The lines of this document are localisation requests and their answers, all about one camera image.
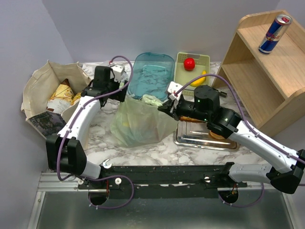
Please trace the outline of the green plastic grocery bag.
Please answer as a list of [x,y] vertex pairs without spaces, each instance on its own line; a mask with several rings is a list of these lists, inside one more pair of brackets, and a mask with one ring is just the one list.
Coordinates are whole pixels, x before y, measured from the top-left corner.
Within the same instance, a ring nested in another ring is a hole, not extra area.
[[176,131],[178,122],[155,105],[126,97],[110,124],[119,146],[137,147],[158,143]]

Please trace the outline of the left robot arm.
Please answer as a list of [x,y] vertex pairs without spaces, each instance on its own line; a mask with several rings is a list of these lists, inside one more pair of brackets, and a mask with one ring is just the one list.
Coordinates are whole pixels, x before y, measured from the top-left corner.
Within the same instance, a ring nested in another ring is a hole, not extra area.
[[46,139],[48,166],[60,173],[89,178],[94,188],[102,188],[106,177],[101,166],[88,161],[84,152],[86,135],[97,112],[108,99],[124,102],[127,74],[121,65],[97,66],[94,79],[81,92],[81,97],[68,123],[56,135]]

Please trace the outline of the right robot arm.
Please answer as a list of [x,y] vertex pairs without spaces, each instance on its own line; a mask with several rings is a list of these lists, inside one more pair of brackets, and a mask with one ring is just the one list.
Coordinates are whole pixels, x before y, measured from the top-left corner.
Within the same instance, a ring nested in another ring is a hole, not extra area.
[[244,121],[232,109],[221,107],[216,89],[202,85],[194,91],[194,101],[187,101],[182,94],[175,96],[181,85],[171,82],[168,87],[168,100],[158,107],[175,120],[182,116],[206,122],[214,134],[247,147],[267,163],[264,165],[232,164],[229,170],[219,175],[225,187],[239,182],[259,182],[272,185],[277,190],[293,194],[304,174],[304,150],[290,149]]

